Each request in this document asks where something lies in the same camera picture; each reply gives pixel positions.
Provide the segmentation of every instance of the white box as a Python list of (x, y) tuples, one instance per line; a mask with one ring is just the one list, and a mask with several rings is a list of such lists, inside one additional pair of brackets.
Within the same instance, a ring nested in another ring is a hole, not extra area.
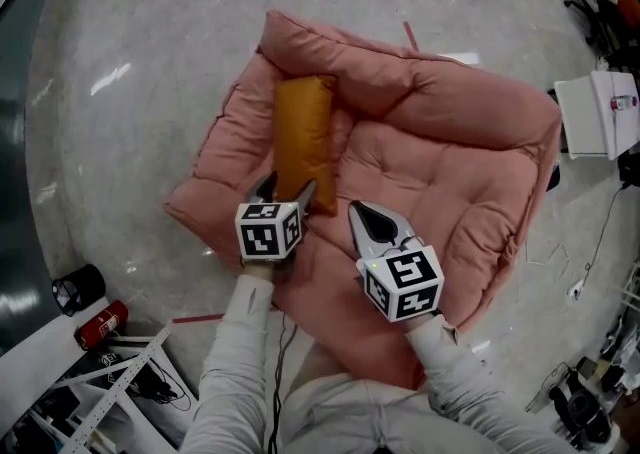
[(356, 263), (365, 294), (391, 322), (438, 307), (444, 275), (431, 246)]
[(300, 210), (291, 203), (242, 203), (236, 233), (245, 260), (285, 258), (302, 237)]

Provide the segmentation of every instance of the floor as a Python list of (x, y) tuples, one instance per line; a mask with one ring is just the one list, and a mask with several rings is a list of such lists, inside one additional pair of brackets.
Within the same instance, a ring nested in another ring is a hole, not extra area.
[[(91, 261), (140, 329), (224, 311), (234, 276), (162, 204), (188, 174), (266, 10), (405, 46), (406, 20), (424, 52), (465, 53), (481, 68), (547, 89), (595, 66), (581, 19), (562, 1), (47, 0), (26, 143), (51, 273)], [(631, 188), (616, 200), (580, 299), (565, 297), (585, 275), (619, 183), (609, 161), (561, 163), (561, 184), (547, 195), (512, 281), (464, 336), (521, 407), (560, 361), (597, 346), (617, 307), (611, 286), (638, 253), (640, 196)], [(560, 243), (568, 260), (560, 248), (545, 265)], [(280, 321), (272, 314), (269, 371)], [(192, 386), (214, 331), (214, 323), (174, 327), (169, 348)], [(309, 345), (297, 337), (285, 387)]]

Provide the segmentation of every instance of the orange pillow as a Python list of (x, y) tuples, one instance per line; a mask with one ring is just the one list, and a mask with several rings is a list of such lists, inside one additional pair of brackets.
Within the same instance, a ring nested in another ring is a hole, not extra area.
[(293, 200), (309, 180), (316, 180), (311, 210), (335, 216), (336, 184), (331, 167), (332, 76), (301, 77), (276, 86), (274, 169), (276, 196)]

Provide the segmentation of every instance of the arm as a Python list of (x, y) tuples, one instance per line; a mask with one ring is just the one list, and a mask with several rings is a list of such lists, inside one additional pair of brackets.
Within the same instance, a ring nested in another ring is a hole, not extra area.
[(458, 346), (444, 317), (427, 315), (413, 321), (405, 325), (407, 338), (424, 366), (434, 410), (475, 429), (508, 454), (575, 453), (552, 431), (539, 427), (534, 417), (502, 399), (480, 360)]
[(272, 269), (247, 265), (204, 362), (182, 454), (262, 452), (266, 423), (265, 339)]

